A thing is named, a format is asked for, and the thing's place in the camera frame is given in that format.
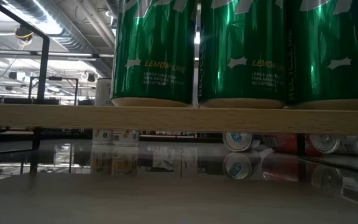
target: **wooden shelf edge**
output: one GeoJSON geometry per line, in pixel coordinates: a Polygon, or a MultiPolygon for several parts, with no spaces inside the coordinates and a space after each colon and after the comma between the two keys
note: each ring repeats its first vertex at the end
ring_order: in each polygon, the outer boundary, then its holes
{"type": "Polygon", "coordinates": [[[0,105],[0,126],[358,134],[358,111],[0,105]]]}

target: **metal pipe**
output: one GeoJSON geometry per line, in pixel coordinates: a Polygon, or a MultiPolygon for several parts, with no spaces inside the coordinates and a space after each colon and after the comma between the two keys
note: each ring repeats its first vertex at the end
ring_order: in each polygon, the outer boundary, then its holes
{"type": "Polygon", "coordinates": [[[83,4],[90,10],[90,12],[93,14],[93,17],[99,22],[99,25],[102,27],[102,29],[105,31],[107,36],[110,38],[110,40],[115,44],[116,43],[116,37],[114,36],[112,30],[110,28],[107,28],[104,24],[104,20],[100,18],[98,12],[94,9],[93,5],[90,3],[89,0],[83,0],[83,4]]]}
{"type": "MultiPolygon", "coordinates": [[[[28,87],[29,85],[26,85],[26,84],[0,84],[0,86],[11,86],[11,87],[21,87],[21,88],[24,88],[24,87],[28,87]]],[[[75,88],[73,86],[60,86],[60,85],[49,85],[48,87],[55,87],[55,88],[62,88],[62,89],[72,89],[72,88],[75,88]]],[[[95,87],[92,87],[92,86],[79,86],[78,87],[79,90],[94,90],[95,87]]]]}
{"type": "Polygon", "coordinates": [[[91,14],[85,9],[84,5],[82,5],[80,0],[76,0],[77,6],[83,11],[85,17],[90,21],[94,29],[97,31],[97,33],[102,37],[102,39],[105,41],[105,43],[111,47],[114,48],[114,43],[112,40],[108,39],[106,37],[106,34],[100,29],[100,27],[97,25],[96,21],[92,18],[91,14]]]}

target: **black metal frame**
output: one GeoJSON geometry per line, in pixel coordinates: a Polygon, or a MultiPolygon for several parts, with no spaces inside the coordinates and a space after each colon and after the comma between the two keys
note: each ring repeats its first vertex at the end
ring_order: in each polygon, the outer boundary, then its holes
{"type": "MultiPolygon", "coordinates": [[[[32,81],[39,77],[30,77],[30,87],[29,87],[29,99],[31,99],[31,92],[32,92],[32,81]]],[[[74,95],[74,106],[77,104],[77,94],[78,94],[78,82],[77,78],[63,78],[63,77],[48,77],[48,80],[54,81],[62,81],[62,80],[74,80],[75,81],[75,95],[74,95]]]]}
{"type": "MultiPolygon", "coordinates": [[[[47,69],[48,69],[48,57],[49,57],[49,45],[50,39],[44,34],[41,30],[38,30],[36,27],[30,25],[28,22],[21,19],[19,16],[15,15],[13,12],[6,9],[4,6],[0,5],[0,11],[10,17],[11,19],[18,22],[20,25],[23,25],[27,29],[31,30],[39,37],[42,38],[42,53],[41,53],[41,65],[40,65],[40,76],[38,83],[38,93],[37,93],[37,104],[42,105],[44,103],[45,96],[45,83],[47,79],[47,69]]],[[[34,138],[32,141],[32,149],[39,149],[40,147],[40,136],[41,129],[34,128],[34,138]]]]}

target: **white can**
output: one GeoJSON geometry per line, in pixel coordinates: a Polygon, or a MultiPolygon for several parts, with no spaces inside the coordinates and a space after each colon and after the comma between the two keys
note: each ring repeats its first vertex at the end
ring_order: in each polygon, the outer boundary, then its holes
{"type": "Polygon", "coordinates": [[[134,130],[114,130],[112,143],[115,146],[137,146],[139,144],[139,132],[134,130]]]}
{"type": "MultiPolygon", "coordinates": [[[[95,106],[113,106],[110,100],[111,78],[99,78],[96,83],[95,106]]],[[[112,129],[93,129],[93,144],[111,145],[114,137],[112,129]]]]}
{"type": "Polygon", "coordinates": [[[95,106],[113,106],[111,99],[111,78],[100,78],[96,83],[95,106]]]}
{"type": "Polygon", "coordinates": [[[223,143],[232,152],[243,152],[260,144],[252,133],[223,133],[223,143]]]}
{"type": "Polygon", "coordinates": [[[93,129],[92,143],[97,145],[111,145],[114,133],[111,129],[93,129]]]}

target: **metal rod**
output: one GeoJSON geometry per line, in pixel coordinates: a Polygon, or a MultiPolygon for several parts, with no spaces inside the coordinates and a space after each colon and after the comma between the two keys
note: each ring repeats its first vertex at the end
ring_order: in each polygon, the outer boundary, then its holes
{"type": "Polygon", "coordinates": [[[39,105],[42,105],[44,103],[45,84],[47,82],[48,72],[49,44],[50,40],[49,37],[47,37],[42,43],[41,66],[37,93],[37,104],[39,105]]]}
{"type": "MultiPolygon", "coordinates": [[[[23,87],[28,87],[29,85],[27,85],[27,84],[0,84],[0,86],[22,87],[23,88],[23,87]]],[[[65,85],[65,86],[49,85],[48,87],[67,88],[67,89],[75,88],[74,86],[69,86],[69,85],[65,85]]],[[[92,86],[79,86],[78,89],[79,90],[94,90],[95,87],[92,87],[92,86]]]]}
{"type": "Polygon", "coordinates": [[[29,85],[29,99],[31,99],[31,91],[32,91],[32,80],[38,77],[30,77],[30,85],[29,85]]]}
{"type": "MultiPolygon", "coordinates": [[[[42,52],[36,50],[0,50],[0,57],[9,56],[26,56],[40,58],[42,52]]],[[[112,54],[87,54],[87,53],[66,53],[66,52],[49,52],[49,57],[54,58],[114,58],[112,54]]]]}
{"type": "Polygon", "coordinates": [[[78,79],[75,79],[75,97],[74,97],[74,106],[77,104],[77,94],[78,94],[78,79]]]}

